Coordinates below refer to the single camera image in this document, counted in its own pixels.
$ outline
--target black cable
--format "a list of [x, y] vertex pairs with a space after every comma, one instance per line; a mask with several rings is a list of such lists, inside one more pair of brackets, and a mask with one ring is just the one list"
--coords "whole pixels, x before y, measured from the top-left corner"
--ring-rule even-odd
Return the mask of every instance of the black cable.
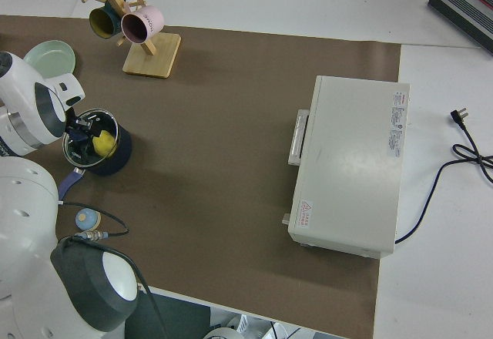
[[428, 208], [428, 205], [430, 204], [431, 197], [433, 196], [434, 190], [437, 187], [438, 184], [438, 179], [440, 178], [441, 171], [447, 167], [450, 166], [451, 164], [457, 164], [457, 163], [476, 163], [481, 167], [481, 171], [485, 175], [486, 179], [490, 182], [493, 183], [493, 178], [491, 178], [490, 174], [486, 170], [487, 168], [493, 169], [493, 156], [482, 156], [479, 153], [478, 147], [476, 146], [475, 141], [472, 139], [471, 135], [469, 134], [469, 131], [466, 129], [463, 118], [466, 117], [468, 114], [464, 113], [465, 109], [461, 111], [455, 110], [454, 112], [451, 112], [452, 119], [454, 122], [456, 122], [459, 127], [464, 131], [464, 134], [468, 138], [469, 142], [471, 143], [472, 149], [468, 148], [464, 145], [461, 144], [454, 144], [452, 146], [452, 151], [456, 156], [460, 156], [463, 159], [456, 159], [456, 160], [451, 160], [450, 162], [446, 162], [443, 164], [440, 169], [437, 172], [437, 176], [434, 178], [433, 186], [431, 188], [430, 194], [428, 195], [428, 198], [426, 199], [426, 203], [424, 204], [423, 211], [421, 212], [421, 215], [419, 217], [419, 220], [416, 222], [414, 227], [406, 233], [403, 237], [395, 240], [396, 244], [399, 244], [406, 240], [408, 237], [410, 237], [420, 226], [421, 221], [424, 218], [424, 215], [426, 214], [426, 209]]
[[274, 322], [270, 322], [270, 326], [272, 327], [272, 331], [274, 332], [274, 337], [277, 339], [277, 332], [276, 332], [276, 328], [274, 327]]
[[96, 208], [95, 206], [90, 206], [90, 205], [84, 204], [84, 203], [66, 202], [66, 201], [63, 201], [59, 205], [61, 205], [61, 206], [80, 206], [81, 208], [89, 208], [89, 209], [94, 210], [96, 212], [100, 212], [101, 214], [107, 216], [108, 218], [111, 218], [112, 220], [116, 221], [117, 223], [119, 223], [120, 225], [125, 227], [125, 231], [122, 231], [121, 233], [108, 233], [108, 237], [120, 237], [120, 236], [128, 234], [130, 231], [129, 228], [127, 227], [127, 225], [125, 224], [125, 222], [123, 222], [123, 220], [119, 219], [117, 216], [112, 215], [110, 212], [106, 212], [105, 210], [101, 210], [99, 208]]
[[292, 337], [293, 335], [295, 335], [295, 333], [297, 333], [298, 331], [301, 330], [301, 327], [297, 328], [295, 331], [293, 331], [286, 339], [290, 339], [290, 337]]
[[81, 237], [69, 237], [69, 239], [71, 241], [75, 241], [76, 243], [83, 243], [85, 245], [89, 245], [93, 248], [102, 250], [103, 252], [108, 252], [108, 253], [114, 254], [114, 255], [124, 259], [124, 261], [127, 262], [131, 266], [134, 274], [137, 276], [137, 278], [140, 280], [141, 284], [144, 286], [144, 290], [147, 293], [147, 297], [149, 298], [149, 300], [153, 306], [153, 309], [156, 312], [156, 316], [158, 318], [159, 325], [161, 327], [161, 331], [163, 332], [163, 338], [169, 339], [168, 331], [166, 329], [166, 325], [164, 324], [163, 317], [161, 316], [161, 313], [159, 312], [159, 308], [157, 307], [157, 303], [154, 300], [153, 294], [151, 293], [151, 290], [149, 289], [149, 285], [147, 284], [146, 279], [144, 279], [144, 276], [140, 272], [136, 263], [130, 257], [128, 257], [126, 254], [119, 252], [118, 250], [115, 250], [111, 247], [107, 247], [106, 245], [94, 243], [92, 241], [82, 239]]

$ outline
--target white tabletop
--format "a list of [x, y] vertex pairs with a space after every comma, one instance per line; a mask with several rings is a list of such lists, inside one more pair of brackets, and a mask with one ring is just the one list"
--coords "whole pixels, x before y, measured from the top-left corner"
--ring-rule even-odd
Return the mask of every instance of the white tabletop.
[[[491, 56], [427, 7], [428, 0], [147, 1], [168, 25], [405, 44], [399, 79], [411, 84], [411, 101], [399, 235], [418, 218], [439, 166], [454, 159], [451, 145], [466, 143], [450, 122], [451, 110], [468, 108], [471, 134], [485, 155], [493, 154]], [[0, 14], [87, 18], [99, 6], [2, 0]], [[492, 189], [471, 164], [444, 171], [421, 228], [381, 261], [375, 339], [491, 336]]]

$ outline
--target mug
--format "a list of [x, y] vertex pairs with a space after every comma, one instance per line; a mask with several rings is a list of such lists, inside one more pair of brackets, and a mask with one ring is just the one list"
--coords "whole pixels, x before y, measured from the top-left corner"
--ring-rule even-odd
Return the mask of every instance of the mug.
[[164, 17], [155, 6], [147, 5], [122, 17], [123, 35], [136, 44], [142, 44], [147, 39], [161, 32], [164, 27]]
[[92, 10], [89, 14], [89, 23], [94, 33], [104, 39], [109, 39], [122, 31], [122, 19], [107, 0], [105, 6]]
[[90, 109], [79, 116], [87, 122], [97, 123], [102, 128], [99, 138], [73, 139], [63, 136], [63, 153], [66, 159], [81, 170], [88, 170], [100, 176], [120, 171], [132, 153], [129, 132], [121, 127], [115, 117], [104, 109]]

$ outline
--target yellow object in pot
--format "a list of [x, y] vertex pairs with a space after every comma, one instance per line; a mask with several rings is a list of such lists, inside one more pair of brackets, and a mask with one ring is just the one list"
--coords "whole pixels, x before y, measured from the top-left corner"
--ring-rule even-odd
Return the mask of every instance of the yellow object in pot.
[[110, 157], [116, 150], [115, 138], [108, 131], [102, 130], [99, 137], [92, 138], [94, 151], [102, 158]]

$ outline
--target blue round object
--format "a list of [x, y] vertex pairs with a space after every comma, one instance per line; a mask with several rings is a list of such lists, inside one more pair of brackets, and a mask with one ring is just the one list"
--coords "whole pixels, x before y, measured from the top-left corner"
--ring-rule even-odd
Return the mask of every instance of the blue round object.
[[101, 213], [91, 210], [90, 208], [84, 208], [77, 212], [75, 216], [75, 224], [80, 230], [94, 230], [99, 226], [101, 221]]

